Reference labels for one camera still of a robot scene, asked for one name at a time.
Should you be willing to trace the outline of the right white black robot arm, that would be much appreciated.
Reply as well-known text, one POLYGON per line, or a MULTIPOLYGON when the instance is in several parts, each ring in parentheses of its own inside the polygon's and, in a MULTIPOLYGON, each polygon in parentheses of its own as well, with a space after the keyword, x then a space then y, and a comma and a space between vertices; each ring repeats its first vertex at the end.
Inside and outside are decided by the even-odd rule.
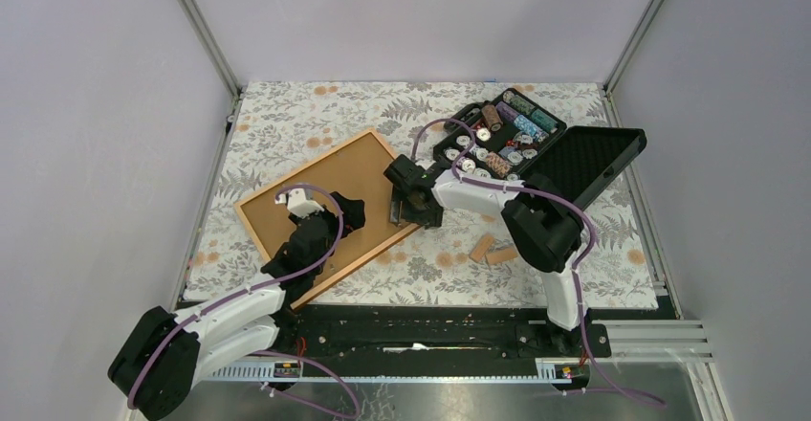
POLYGON ((520 257, 540 272, 547 298, 548 341, 571 356, 586 343, 586 313, 578 265, 595 244, 596 228, 582 209, 523 181, 478 177, 455 167, 424 168, 407 156, 384 170, 392 185, 394 223, 442 226, 445 211, 499 217, 520 257))

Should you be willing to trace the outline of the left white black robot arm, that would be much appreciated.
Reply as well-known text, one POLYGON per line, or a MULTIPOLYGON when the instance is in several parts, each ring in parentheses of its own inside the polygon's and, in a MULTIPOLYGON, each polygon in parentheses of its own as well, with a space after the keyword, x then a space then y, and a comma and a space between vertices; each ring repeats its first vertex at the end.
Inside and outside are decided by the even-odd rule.
POLYGON ((281 316, 314 287, 339 241, 365 224, 362 199, 332 191, 321 204, 313 197, 319 191, 301 184, 277 192, 295 228, 247 284, 174 313, 156 306, 141 316, 107 371, 129 409, 161 420, 210 373, 266 349, 283 355, 294 348, 295 327, 281 316))

